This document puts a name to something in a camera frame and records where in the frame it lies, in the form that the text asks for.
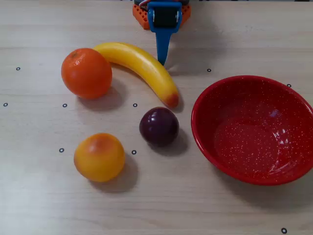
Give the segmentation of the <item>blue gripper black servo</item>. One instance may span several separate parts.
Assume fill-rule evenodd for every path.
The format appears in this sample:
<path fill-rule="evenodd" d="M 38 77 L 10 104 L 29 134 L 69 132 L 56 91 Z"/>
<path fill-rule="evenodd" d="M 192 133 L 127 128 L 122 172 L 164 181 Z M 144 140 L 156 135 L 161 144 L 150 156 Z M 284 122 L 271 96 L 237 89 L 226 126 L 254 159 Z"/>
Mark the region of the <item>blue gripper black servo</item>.
<path fill-rule="evenodd" d="M 151 1 L 147 7 L 150 30 L 156 32 L 157 59 L 164 66 L 171 32 L 177 32 L 182 21 L 182 3 L 179 1 Z"/>

